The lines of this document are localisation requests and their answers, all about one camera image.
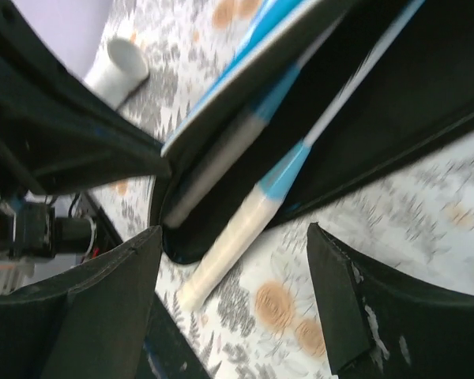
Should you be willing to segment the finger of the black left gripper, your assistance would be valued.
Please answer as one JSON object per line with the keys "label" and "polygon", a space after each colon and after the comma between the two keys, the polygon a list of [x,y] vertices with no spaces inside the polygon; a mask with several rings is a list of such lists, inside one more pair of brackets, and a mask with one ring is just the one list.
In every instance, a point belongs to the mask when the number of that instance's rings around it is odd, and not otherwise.
{"label": "finger of the black left gripper", "polygon": [[0,194],[60,195],[167,178],[161,144],[93,95],[0,1]]}

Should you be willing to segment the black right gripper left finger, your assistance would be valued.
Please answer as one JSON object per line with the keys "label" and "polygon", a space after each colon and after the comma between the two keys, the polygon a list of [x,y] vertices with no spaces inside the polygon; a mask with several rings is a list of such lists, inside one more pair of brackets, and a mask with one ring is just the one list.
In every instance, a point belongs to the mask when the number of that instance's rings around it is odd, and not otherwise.
{"label": "black right gripper left finger", "polygon": [[116,267],[88,261],[0,295],[0,378],[84,378],[99,334],[79,297]]}

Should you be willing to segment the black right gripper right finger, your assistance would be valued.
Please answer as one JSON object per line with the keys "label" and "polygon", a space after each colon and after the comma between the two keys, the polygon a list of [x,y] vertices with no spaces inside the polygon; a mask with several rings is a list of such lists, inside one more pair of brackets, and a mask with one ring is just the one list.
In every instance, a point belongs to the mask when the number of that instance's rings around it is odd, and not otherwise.
{"label": "black right gripper right finger", "polygon": [[376,261],[312,223],[307,257],[339,378],[474,378],[474,296]]}

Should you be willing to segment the white shuttlecock tube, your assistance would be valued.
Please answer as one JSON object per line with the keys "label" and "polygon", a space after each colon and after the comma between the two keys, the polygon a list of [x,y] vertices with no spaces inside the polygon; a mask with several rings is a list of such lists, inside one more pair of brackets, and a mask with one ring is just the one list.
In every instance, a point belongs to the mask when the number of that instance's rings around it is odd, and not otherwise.
{"label": "white shuttlecock tube", "polygon": [[115,37],[107,42],[84,78],[84,84],[113,110],[149,77],[143,51],[129,39]]}

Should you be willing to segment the blue badminton racket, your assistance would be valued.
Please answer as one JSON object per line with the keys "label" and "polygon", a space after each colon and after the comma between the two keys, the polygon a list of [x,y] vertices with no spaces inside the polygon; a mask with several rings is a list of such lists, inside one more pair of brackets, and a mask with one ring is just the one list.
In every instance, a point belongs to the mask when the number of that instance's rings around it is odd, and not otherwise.
{"label": "blue badminton racket", "polygon": [[167,227],[179,227],[203,197],[254,143],[270,123],[302,68],[336,27],[333,24],[319,35],[279,79],[262,90],[239,112],[230,126],[216,139],[197,166],[182,180],[179,191],[174,195],[173,204],[164,217]]}
{"label": "blue badminton racket", "polygon": [[191,277],[178,290],[177,298],[182,310],[199,310],[216,285],[261,234],[283,204],[314,143],[422,5],[422,0],[410,1],[401,10],[309,133],[255,184]]}

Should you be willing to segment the blue sport racket bag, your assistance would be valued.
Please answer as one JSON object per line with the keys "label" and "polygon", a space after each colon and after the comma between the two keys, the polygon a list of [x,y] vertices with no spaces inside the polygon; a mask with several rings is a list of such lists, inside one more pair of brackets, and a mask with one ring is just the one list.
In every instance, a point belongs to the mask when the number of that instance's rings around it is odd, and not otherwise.
{"label": "blue sport racket bag", "polygon": [[[318,3],[180,133],[169,154],[173,177],[153,190],[151,224],[163,223],[182,180],[247,101],[340,18],[269,126],[180,227],[164,229],[172,261],[188,265],[204,256],[254,184],[308,132],[403,8],[402,1]],[[473,130],[474,1],[427,1],[316,141],[272,223],[327,205]]]}

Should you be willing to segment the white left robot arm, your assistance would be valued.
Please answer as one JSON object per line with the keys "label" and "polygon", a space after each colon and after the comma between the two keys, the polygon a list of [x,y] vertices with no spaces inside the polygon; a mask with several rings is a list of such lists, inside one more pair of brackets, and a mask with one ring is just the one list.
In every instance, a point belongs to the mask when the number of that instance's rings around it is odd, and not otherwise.
{"label": "white left robot arm", "polygon": [[59,218],[50,203],[28,201],[28,193],[57,197],[170,175],[161,143],[117,112],[148,76],[140,49],[117,38],[79,81],[15,5],[0,1],[0,266],[93,249],[93,219]]}

